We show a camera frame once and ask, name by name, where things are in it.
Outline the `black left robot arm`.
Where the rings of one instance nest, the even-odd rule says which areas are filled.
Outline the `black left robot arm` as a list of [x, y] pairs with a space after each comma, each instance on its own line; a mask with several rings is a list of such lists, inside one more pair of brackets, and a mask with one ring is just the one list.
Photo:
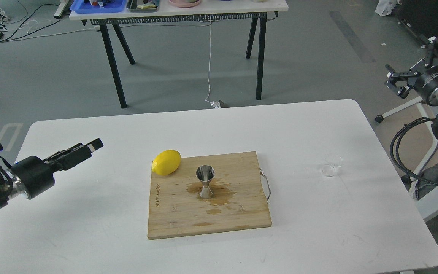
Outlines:
[[10, 164], [2, 158], [0, 164], [0, 208], [18, 195], [33, 199], [55, 184], [54, 174], [69, 170], [91, 158], [92, 153], [103, 147], [101, 139], [87, 144], [78, 143], [68, 149], [57, 151], [47, 158], [30, 156]]

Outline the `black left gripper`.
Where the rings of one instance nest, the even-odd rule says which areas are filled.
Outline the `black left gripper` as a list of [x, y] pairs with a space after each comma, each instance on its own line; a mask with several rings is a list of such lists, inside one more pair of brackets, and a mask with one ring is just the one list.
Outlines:
[[69, 170], [75, 167], [103, 146], [102, 140], [97, 138], [86, 145], [78, 143], [66, 150], [58, 151], [44, 160], [30, 156], [15, 163], [8, 169], [13, 183], [9, 198], [23, 195], [30, 200], [37, 197], [54, 186], [56, 170]]

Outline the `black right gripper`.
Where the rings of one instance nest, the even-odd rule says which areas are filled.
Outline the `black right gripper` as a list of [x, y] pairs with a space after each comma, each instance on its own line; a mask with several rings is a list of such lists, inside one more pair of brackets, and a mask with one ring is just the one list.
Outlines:
[[402, 99], [406, 99], [409, 92], [415, 89], [427, 105], [438, 106], [438, 36], [426, 38], [419, 35], [419, 38], [426, 49], [422, 67], [428, 70], [423, 74], [412, 70], [396, 72], [386, 64], [388, 74], [385, 85]]

